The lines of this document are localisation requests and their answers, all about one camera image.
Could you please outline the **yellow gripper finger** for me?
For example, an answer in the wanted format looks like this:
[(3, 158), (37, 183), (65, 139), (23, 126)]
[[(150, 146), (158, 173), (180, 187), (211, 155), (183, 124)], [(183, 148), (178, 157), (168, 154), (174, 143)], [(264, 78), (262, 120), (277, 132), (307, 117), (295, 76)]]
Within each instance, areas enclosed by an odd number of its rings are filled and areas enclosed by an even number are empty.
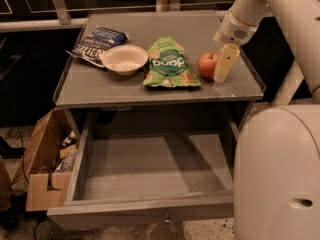
[(227, 43), (220, 49), (214, 73), (215, 82), (225, 81), (239, 54), (240, 48), (235, 43)]

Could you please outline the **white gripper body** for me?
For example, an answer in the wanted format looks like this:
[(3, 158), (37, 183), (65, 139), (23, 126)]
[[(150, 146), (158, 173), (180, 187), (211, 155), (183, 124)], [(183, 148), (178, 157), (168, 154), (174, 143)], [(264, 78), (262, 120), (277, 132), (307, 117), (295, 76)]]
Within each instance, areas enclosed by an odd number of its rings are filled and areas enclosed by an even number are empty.
[(242, 46), (250, 41), (259, 26), (254, 14), (236, 14), (232, 10), (224, 16), (213, 40), (223, 43), (234, 43)]

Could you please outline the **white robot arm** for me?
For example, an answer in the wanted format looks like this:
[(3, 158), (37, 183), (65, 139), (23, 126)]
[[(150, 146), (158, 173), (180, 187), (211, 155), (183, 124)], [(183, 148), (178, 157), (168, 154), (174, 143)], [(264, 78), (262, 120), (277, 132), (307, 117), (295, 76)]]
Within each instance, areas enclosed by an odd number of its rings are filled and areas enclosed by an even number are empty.
[[(236, 0), (214, 38), (245, 44), (273, 13), (310, 92), (320, 86), (318, 0)], [(320, 240), (320, 105), (286, 105), (252, 117), (234, 162), (235, 240)]]

